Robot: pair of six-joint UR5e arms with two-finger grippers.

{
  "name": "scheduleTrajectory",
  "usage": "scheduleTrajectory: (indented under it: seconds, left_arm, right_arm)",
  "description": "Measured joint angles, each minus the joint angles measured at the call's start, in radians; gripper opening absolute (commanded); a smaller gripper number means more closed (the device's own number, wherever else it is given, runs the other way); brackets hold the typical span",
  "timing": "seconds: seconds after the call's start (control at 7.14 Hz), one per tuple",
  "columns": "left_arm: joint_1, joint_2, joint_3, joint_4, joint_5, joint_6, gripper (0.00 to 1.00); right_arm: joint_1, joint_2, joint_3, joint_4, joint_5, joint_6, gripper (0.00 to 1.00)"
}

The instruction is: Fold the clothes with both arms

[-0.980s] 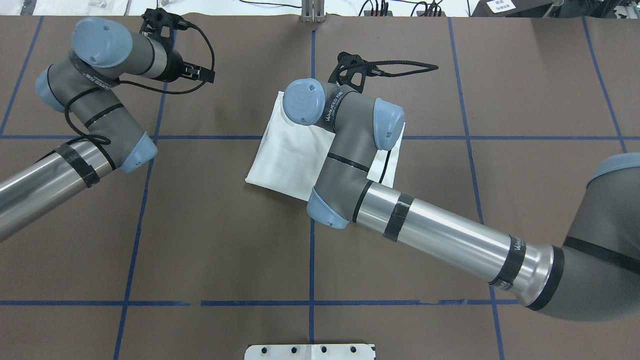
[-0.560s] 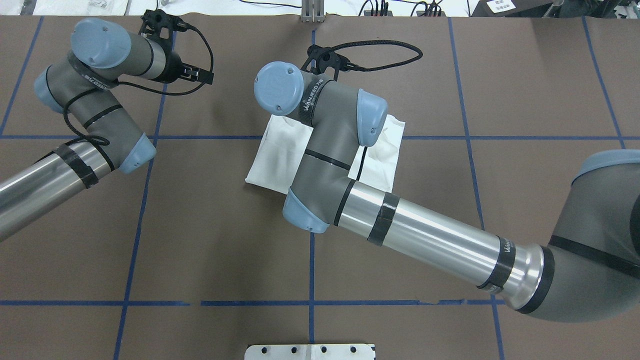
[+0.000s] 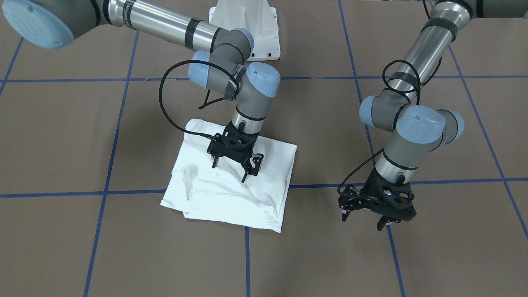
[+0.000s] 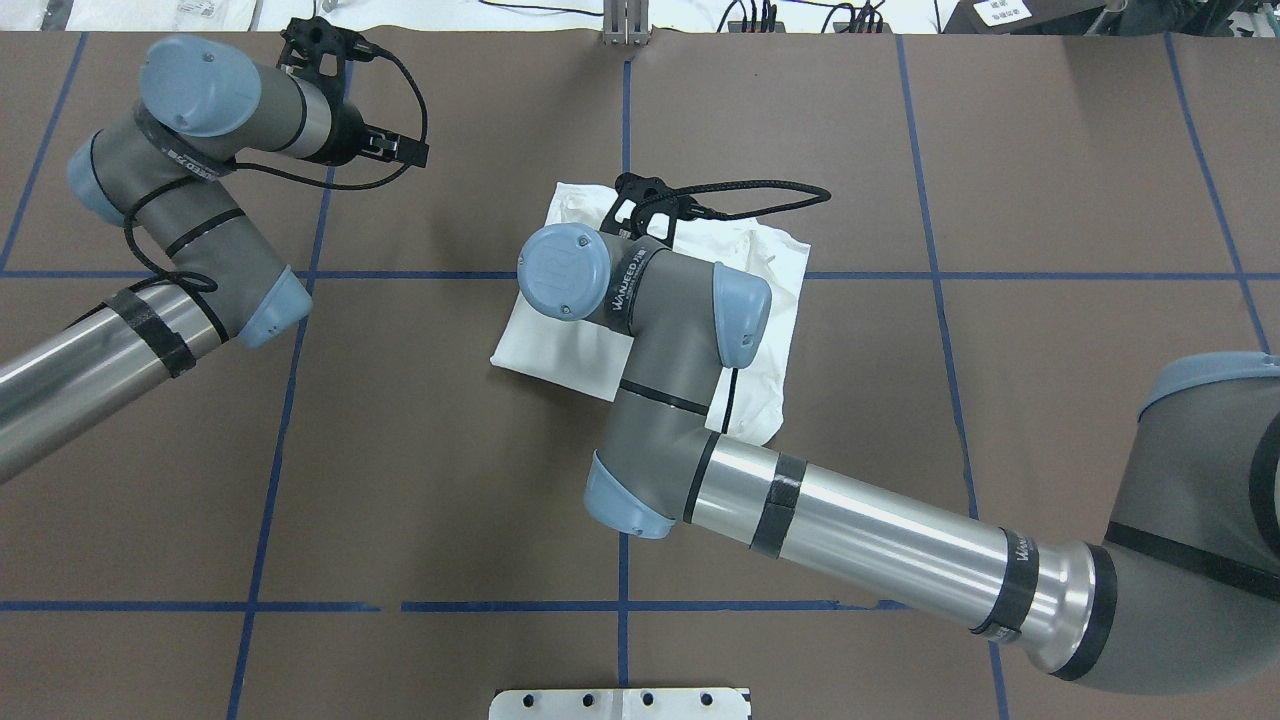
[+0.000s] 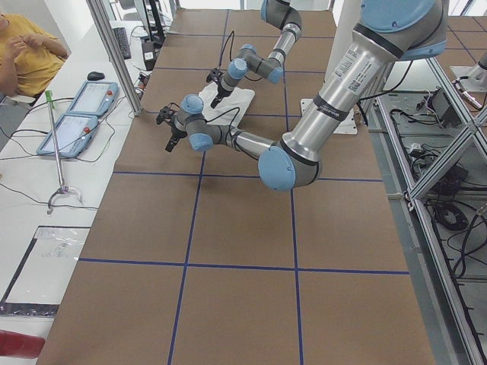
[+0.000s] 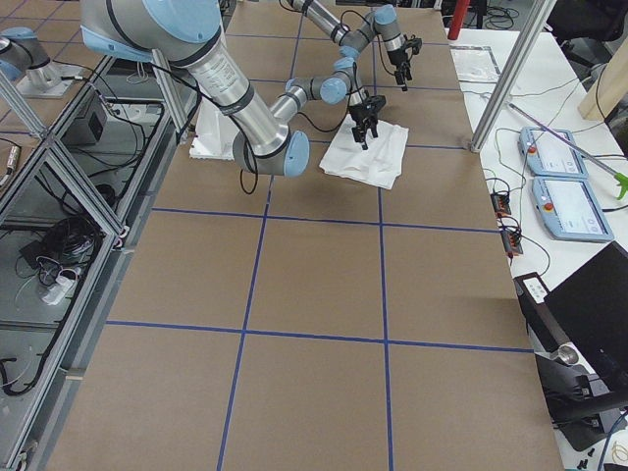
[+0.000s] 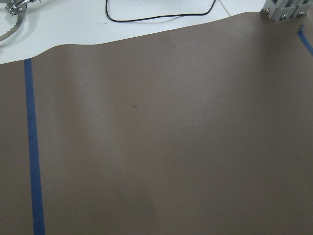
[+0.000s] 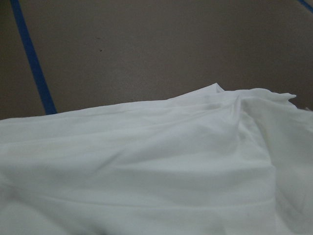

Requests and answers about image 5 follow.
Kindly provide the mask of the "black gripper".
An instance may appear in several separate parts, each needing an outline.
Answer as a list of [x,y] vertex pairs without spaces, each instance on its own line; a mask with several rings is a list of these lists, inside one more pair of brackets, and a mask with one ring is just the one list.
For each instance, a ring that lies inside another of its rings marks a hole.
[[217,86],[217,92],[217,96],[213,99],[210,105],[212,109],[219,105],[226,97],[229,97],[232,94],[232,90],[225,89],[221,84]]
[[180,139],[184,139],[187,137],[187,133],[185,130],[179,129],[174,123],[171,125],[171,135],[172,137],[168,141],[165,151],[171,152],[179,143]]

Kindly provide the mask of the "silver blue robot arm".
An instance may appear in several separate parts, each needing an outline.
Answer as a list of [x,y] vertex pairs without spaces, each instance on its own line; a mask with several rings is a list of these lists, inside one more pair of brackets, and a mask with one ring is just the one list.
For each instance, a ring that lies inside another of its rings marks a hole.
[[282,79],[285,60],[293,45],[301,38],[301,16],[290,1],[264,1],[260,17],[280,30],[279,38],[266,57],[260,56],[256,47],[247,43],[242,45],[236,55],[230,57],[226,71],[219,68],[211,70],[207,81],[214,81],[217,85],[217,94],[211,101],[211,108],[214,109],[224,98],[229,97],[248,72],[273,84]]
[[363,1],[352,41],[298,124],[278,141],[232,125],[211,124],[203,100],[185,96],[179,109],[164,107],[157,123],[170,126],[167,151],[187,138],[204,152],[224,144],[256,159],[259,177],[270,189],[288,191],[314,182],[322,170],[320,152],[377,73],[397,61],[439,55],[446,45],[446,1]]

